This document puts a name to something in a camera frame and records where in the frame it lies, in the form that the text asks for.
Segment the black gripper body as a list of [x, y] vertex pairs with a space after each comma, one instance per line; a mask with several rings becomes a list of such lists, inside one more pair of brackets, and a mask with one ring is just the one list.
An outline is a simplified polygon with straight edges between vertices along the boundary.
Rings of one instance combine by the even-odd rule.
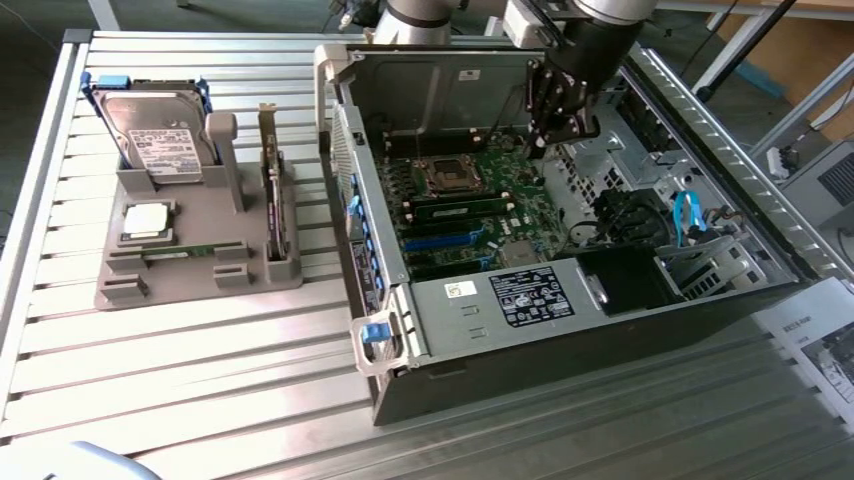
[[565, 102], [584, 103], [615, 75], [639, 36], [639, 23], [576, 18], [565, 22], [561, 33], [564, 40], [545, 52], [545, 65]]

